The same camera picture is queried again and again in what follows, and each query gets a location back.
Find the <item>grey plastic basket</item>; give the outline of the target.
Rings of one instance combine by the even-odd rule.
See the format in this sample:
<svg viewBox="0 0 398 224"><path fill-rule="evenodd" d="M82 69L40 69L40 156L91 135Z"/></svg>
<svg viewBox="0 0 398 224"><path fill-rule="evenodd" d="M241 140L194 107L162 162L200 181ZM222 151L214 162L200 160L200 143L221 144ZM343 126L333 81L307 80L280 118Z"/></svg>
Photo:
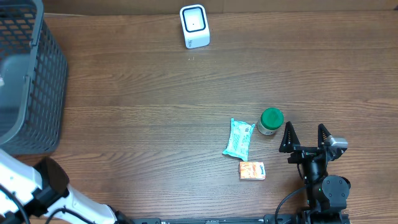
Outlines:
<svg viewBox="0 0 398 224"><path fill-rule="evenodd" d="M42 1L1 1L1 149L56 150L68 63L44 21Z"/></svg>

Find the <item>white barcode scanner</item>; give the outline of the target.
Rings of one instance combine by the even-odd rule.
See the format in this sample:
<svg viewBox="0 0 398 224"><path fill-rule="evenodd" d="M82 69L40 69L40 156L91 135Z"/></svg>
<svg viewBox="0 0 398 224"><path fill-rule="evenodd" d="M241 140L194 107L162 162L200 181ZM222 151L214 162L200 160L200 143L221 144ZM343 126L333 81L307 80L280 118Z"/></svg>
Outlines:
<svg viewBox="0 0 398 224"><path fill-rule="evenodd" d="M201 4L182 7L180 20L186 48L195 49L210 44L210 28L206 10Z"/></svg>

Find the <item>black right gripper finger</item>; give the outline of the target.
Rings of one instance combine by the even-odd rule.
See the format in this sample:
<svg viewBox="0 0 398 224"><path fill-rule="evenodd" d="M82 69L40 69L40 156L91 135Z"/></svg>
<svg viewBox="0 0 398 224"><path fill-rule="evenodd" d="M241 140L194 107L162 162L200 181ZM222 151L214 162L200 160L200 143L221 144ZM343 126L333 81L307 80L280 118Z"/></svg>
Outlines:
<svg viewBox="0 0 398 224"><path fill-rule="evenodd" d="M324 124L318 125L318 147L321 147L328 136L330 136L330 132L327 130Z"/></svg>
<svg viewBox="0 0 398 224"><path fill-rule="evenodd" d="M285 124L284 135L279 147L279 152L294 152L300 147L300 141L295 133L293 124L288 121Z"/></svg>

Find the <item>green lid jar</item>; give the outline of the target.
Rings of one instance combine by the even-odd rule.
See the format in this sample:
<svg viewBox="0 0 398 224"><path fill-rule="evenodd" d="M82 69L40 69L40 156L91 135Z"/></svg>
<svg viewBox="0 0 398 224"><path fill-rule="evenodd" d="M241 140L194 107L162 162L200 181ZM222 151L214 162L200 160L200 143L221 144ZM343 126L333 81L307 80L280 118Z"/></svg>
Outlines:
<svg viewBox="0 0 398 224"><path fill-rule="evenodd" d="M261 134L273 135L284 123L284 115L277 108L264 110L257 122L257 129Z"/></svg>

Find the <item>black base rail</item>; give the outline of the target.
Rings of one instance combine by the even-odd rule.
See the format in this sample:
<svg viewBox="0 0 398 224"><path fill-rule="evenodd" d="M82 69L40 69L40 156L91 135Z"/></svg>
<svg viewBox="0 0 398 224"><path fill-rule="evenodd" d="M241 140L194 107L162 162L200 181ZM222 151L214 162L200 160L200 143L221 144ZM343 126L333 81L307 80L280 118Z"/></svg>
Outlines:
<svg viewBox="0 0 398 224"><path fill-rule="evenodd" d="M160 219L160 218L133 218L134 224L275 224L275 218L272 214L263 217L234 217L234 218L188 218L188 219ZM350 224L348 215L342 215L341 221L338 218L332 218L330 221L316 217L315 221L305 222L293 214L279 214L277 223L293 224L293 223L342 223Z"/></svg>

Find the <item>teal tissue pack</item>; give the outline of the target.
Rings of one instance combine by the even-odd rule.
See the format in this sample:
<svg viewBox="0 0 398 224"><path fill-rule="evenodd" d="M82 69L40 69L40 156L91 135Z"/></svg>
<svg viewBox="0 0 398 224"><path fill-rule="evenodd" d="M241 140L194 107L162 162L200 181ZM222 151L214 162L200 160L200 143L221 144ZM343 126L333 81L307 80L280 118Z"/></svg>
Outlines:
<svg viewBox="0 0 398 224"><path fill-rule="evenodd" d="M236 121L231 118L230 134L226 149L222 154L239 158L244 162L248 161L249 146L255 124L248 124L244 121Z"/></svg>

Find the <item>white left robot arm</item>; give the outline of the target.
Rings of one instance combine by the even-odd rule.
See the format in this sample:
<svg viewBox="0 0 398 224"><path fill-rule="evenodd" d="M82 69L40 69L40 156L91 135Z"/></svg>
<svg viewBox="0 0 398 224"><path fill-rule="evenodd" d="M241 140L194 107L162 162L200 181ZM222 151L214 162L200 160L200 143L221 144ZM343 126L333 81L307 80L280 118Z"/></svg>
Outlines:
<svg viewBox="0 0 398 224"><path fill-rule="evenodd" d="M68 223L132 223L122 212L74 189L66 172L50 157L28 166L1 151L1 223L29 223L30 217Z"/></svg>

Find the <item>orange tissue pack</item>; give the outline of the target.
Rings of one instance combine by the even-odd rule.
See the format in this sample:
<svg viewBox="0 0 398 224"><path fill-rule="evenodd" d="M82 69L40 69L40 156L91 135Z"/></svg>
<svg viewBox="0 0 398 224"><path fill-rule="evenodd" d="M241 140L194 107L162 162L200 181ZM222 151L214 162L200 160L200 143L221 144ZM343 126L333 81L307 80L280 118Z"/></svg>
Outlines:
<svg viewBox="0 0 398 224"><path fill-rule="evenodd" d="M263 162L240 162L239 178L241 180L264 180L266 170Z"/></svg>

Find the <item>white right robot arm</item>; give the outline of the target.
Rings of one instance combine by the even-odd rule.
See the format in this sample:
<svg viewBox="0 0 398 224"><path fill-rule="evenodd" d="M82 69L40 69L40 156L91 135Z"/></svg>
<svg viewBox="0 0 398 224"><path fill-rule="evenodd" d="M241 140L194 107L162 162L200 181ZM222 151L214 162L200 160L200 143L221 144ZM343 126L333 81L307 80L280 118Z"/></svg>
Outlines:
<svg viewBox="0 0 398 224"><path fill-rule="evenodd" d="M290 215L285 223L349 223L349 216L342 214L347 207L351 183L342 176L329 175L328 163L339 159L348 149L348 142L343 137L333 136L324 124L318 125L318 145L301 145L293 124L285 125L280 152L289 153L289 164L297 166L299 176L304 182L300 189L288 194L278 204L274 221L279 222L281 206L294 195L305 192L307 206Z"/></svg>

